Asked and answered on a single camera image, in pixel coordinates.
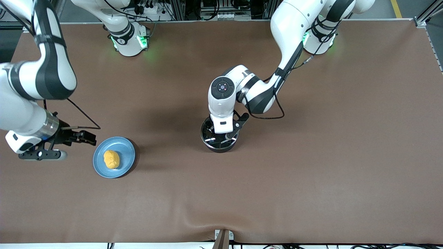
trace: table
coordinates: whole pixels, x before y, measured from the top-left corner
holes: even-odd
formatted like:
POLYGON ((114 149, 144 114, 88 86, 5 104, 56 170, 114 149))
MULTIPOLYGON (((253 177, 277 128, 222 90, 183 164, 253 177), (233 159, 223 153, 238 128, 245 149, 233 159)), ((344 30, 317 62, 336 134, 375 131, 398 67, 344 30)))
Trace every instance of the table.
MULTIPOLYGON (((286 117, 250 119, 224 154, 199 135, 209 85, 238 64, 275 70, 269 22, 159 23, 132 58, 101 25, 62 30, 71 99, 102 126, 98 143, 134 141, 136 167, 105 179, 90 145, 28 162, 2 141, 1 243, 205 241, 223 228, 247 243, 443 243, 443 77, 412 21, 343 22, 333 47, 288 78, 286 117)), ((13 61, 38 57, 23 34, 13 61)), ((48 109, 89 124, 67 101, 48 109)))

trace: yellow bread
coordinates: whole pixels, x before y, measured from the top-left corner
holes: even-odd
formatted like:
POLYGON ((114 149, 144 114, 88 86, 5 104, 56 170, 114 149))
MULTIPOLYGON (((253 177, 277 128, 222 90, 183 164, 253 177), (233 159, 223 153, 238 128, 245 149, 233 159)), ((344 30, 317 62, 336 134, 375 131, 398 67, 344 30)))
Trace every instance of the yellow bread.
POLYGON ((111 150, 105 151, 103 158, 105 160, 106 166, 110 169, 115 169, 120 165, 120 157, 115 151, 111 150))

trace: wire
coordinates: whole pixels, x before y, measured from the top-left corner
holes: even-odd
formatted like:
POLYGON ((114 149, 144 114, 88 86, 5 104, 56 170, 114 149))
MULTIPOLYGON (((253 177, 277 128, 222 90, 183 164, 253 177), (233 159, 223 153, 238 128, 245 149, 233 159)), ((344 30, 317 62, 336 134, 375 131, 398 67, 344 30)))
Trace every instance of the wire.
POLYGON ((280 111, 281 111, 281 116, 279 116, 279 117, 257 117, 257 116, 255 116, 254 114, 251 113, 251 109, 249 108, 249 101, 248 101, 248 98, 245 95, 245 101, 246 101, 246 105, 245 106, 246 106, 246 109, 248 110, 248 113, 249 113, 249 115, 251 117, 256 118, 256 119, 280 119, 280 118, 284 118, 284 110, 283 110, 283 108, 280 105, 280 101, 278 101, 277 94, 276 94, 276 88, 274 86, 273 86, 273 88, 274 88, 274 90, 273 90, 272 94, 276 98, 277 105, 278 105, 278 107, 280 108, 280 111))
POLYGON ((196 8, 196 5, 197 5, 197 3, 199 3, 199 0, 195 0, 194 1, 194 14, 195 14, 195 16, 199 19, 199 20, 203 20, 203 21, 209 21, 209 20, 212 20, 214 17, 216 17, 217 16, 217 14, 218 14, 218 12, 220 11, 220 2, 218 1, 218 0, 214 0, 214 13, 212 14, 212 16, 210 17, 210 18, 208 18, 208 19, 204 19, 204 18, 202 18, 199 14, 198 14, 198 12, 197 12, 197 10, 198 10, 198 8, 196 8))
POLYGON ((171 20, 176 21, 173 11, 169 9, 169 5, 166 5, 165 0, 162 0, 163 2, 163 8, 166 10, 166 12, 169 14, 171 20))
MULTIPOLYGON (((319 51, 319 49, 321 48, 321 46, 322 46, 325 42, 327 42, 327 41, 330 40, 330 37, 329 37, 329 36, 332 34, 333 31, 335 31, 335 30, 337 29, 337 27, 338 27, 338 25, 339 25, 340 23, 341 23, 341 20, 335 25, 335 27, 334 27, 334 28, 329 32, 329 34, 326 36, 326 37, 328 37, 328 39, 325 39, 324 41, 322 41, 322 42, 320 43, 319 47, 317 48, 317 50, 314 52, 313 55, 311 55, 309 58, 307 58, 306 60, 304 60, 302 64, 300 64, 300 65, 298 65, 298 66, 295 66, 295 67, 293 67, 293 68, 290 68, 290 69, 286 70, 285 73, 284 73, 284 75, 282 76, 282 78, 283 78, 283 79, 286 78, 286 76, 287 76, 287 74, 288 74, 289 72, 291 72, 292 70, 298 69, 298 68, 300 68, 301 66, 303 66, 304 64, 310 62, 310 60, 312 60, 312 58, 314 57, 314 55, 319 51)), ((263 82, 269 81, 269 80, 272 78, 273 75, 274 75, 274 74, 272 74, 269 78, 263 80, 263 82)), ((283 83, 281 84, 281 86, 279 87, 279 89, 281 89, 281 88, 283 87, 284 83, 285 83, 285 81, 283 81, 283 83)), ((251 113, 251 110, 249 109, 249 102, 248 102, 248 99, 247 99, 246 96, 245 96, 246 108, 247 108, 248 113, 249 113, 249 115, 250 115, 251 117, 254 117, 254 118, 257 118, 257 119, 280 119, 280 118, 283 118, 283 117, 284 117, 284 115, 285 115, 285 114, 284 114, 284 110, 283 110, 283 108, 282 108, 281 105, 280 105, 280 102, 279 102, 279 100, 278 100, 277 93, 276 93, 276 84, 277 84, 277 82, 275 82, 275 83, 274 83, 274 86, 273 86, 273 88, 274 88, 273 94, 274 94, 274 97, 275 97, 275 99, 276 99, 277 105, 278 105, 278 107, 280 108, 280 111, 281 111, 282 115, 279 116, 279 117, 257 117, 257 116, 254 116, 254 115, 251 113)))
POLYGON ((70 126, 70 127, 63 127, 62 129, 97 129, 100 130, 101 127, 94 121, 92 120, 92 118, 90 118, 78 105, 76 105, 72 100, 70 100, 69 98, 66 99, 67 101, 69 101, 73 106, 75 106, 85 117, 87 117, 89 119, 89 121, 91 121, 92 123, 94 123, 94 125, 96 127, 90 127, 90 126, 70 126))
POLYGON ((249 10, 251 8, 251 2, 249 2, 248 6, 242 7, 242 6, 234 4, 234 0, 231 0, 231 5, 232 5, 232 7, 236 8, 238 10, 249 10))
POLYGON ((155 31, 155 27, 157 26, 157 22, 155 21, 154 27, 152 28, 152 32, 149 34, 149 38, 151 38, 154 35, 154 31, 155 31))
POLYGON ((351 247, 351 249, 356 249, 356 248, 364 248, 364 249, 374 249, 374 248, 378 248, 378 249, 393 249, 396 248, 398 246, 415 246, 415 247, 420 247, 420 248, 424 248, 424 249, 432 249, 432 247, 428 246, 427 244, 414 244, 414 243, 402 243, 402 244, 397 244, 397 245, 392 245, 392 246, 386 246, 386 245, 375 245, 375 247, 373 245, 368 245, 368 247, 363 246, 363 245, 354 245, 353 247, 351 247))
POLYGON ((105 3, 106 3, 107 5, 109 5, 109 7, 111 7, 113 10, 117 11, 118 13, 124 14, 124 15, 126 15, 126 16, 145 18, 147 21, 149 20, 150 22, 153 22, 152 19, 149 18, 149 17, 147 17, 147 16, 135 16, 135 15, 133 15, 133 14, 124 13, 124 12, 122 12, 122 11, 116 9, 114 6, 112 6, 107 0, 103 0, 103 1, 105 1, 105 3))
POLYGON ((327 39, 324 39, 324 40, 320 43, 319 47, 318 47, 317 50, 313 53, 313 55, 311 55, 308 59, 306 59, 301 65, 286 70, 284 76, 286 77, 286 75, 287 75, 289 72, 291 72, 292 70, 297 69, 297 68, 300 68, 301 66, 303 66, 304 64, 306 64, 306 63, 308 63, 310 60, 312 60, 312 58, 317 54, 317 52, 320 50, 320 48, 322 47, 322 45, 323 45, 325 42, 328 42, 328 41, 330 40, 330 37, 329 37, 329 36, 330 36, 334 31, 337 30, 337 28, 338 28, 338 26, 340 25, 341 22, 342 22, 342 21, 340 20, 340 21, 335 25, 335 27, 329 32, 329 34, 326 36, 327 39))
POLYGON ((266 248, 268 248, 268 247, 273 247, 273 248, 275 248, 275 249, 280 249, 278 246, 275 246, 275 245, 267 245, 267 246, 265 246, 263 249, 266 249, 266 248))
POLYGON ((0 15, 2 15, 2 16, 0 17, 0 19, 3 19, 3 18, 4 18, 4 15, 6 15, 6 11, 0 9, 0 15))
POLYGON ((312 24, 312 26, 311 26, 309 29, 307 29, 306 32, 310 31, 311 29, 315 28, 316 26, 322 24, 322 23, 325 22, 325 21, 326 21, 326 19, 324 19, 324 20, 321 21, 321 22, 318 22, 316 25, 312 24))

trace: black circular button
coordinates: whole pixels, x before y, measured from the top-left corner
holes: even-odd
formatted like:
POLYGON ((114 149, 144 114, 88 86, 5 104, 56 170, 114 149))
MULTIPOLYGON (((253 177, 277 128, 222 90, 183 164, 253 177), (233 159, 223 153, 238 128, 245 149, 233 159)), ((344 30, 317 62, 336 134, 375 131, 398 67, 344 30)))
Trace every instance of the black circular button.
POLYGON ((219 91, 220 93, 224 93, 229 89, 229 85, 227 82, 225 81, 221 81, 217 84, 217 91, 219 91))

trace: green led light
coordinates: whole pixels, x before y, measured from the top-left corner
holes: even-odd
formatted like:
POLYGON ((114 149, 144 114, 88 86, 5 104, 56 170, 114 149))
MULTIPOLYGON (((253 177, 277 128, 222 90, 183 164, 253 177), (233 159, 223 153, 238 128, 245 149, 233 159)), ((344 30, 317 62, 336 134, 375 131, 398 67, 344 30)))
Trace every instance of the green led light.
POLYGON ((303 46, 306 45, 306 41, 309 38, 309 32, 306 32, 303 36, 302 42, 303 42, 303 46))
POLYGON ((114 38, 112 36, 111 36, 111 40, 114 43, 114 48, 117 49, 117 44, 115 44, 115 40, 114 40, 114 38))
POLYGON ((147 46, 147 41, 146 41, 146 38, 144 36, 142 36, 142 37, 137 36, 137 40, 139 41, 140 46, 142 48, 145 48, 147 46))

